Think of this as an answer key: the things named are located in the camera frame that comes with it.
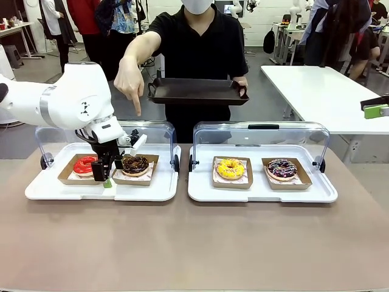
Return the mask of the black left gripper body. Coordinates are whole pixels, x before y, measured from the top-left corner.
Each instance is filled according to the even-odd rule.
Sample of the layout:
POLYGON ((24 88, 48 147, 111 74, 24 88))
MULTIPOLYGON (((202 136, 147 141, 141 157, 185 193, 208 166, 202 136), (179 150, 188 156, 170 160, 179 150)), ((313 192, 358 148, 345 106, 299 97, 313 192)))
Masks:
POLYGON ((92 150, 97 154, 95 163, 113 163, 114 161, 121 161, 123 153, 119 151, 118 142, 116 139, 99 143, 95 140, 89 141, 92 150))

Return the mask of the person's right hand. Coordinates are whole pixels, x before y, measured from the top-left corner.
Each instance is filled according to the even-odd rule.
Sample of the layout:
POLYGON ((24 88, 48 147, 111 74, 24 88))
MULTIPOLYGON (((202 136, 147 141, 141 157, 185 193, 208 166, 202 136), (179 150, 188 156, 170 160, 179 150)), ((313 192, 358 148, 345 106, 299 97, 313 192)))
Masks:
POLYGON ((132 101, 137 116, 141 116, 140 98, 143 96, 144 80, 134 56, 124 56, 120 60, 114 86, 132 101))

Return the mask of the person's left hand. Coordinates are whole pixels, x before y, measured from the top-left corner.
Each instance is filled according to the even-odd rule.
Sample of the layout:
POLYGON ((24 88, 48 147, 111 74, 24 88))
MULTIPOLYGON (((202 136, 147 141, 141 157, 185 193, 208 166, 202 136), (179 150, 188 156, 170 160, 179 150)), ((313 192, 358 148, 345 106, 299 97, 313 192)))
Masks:
POLYGON ((234 77, 234 82, 237 82, 241 89, 239 90, 240 97, 243 97, 246 94, 246 90, 248 88, 248 81, 245 76, 242 77, 234 77))

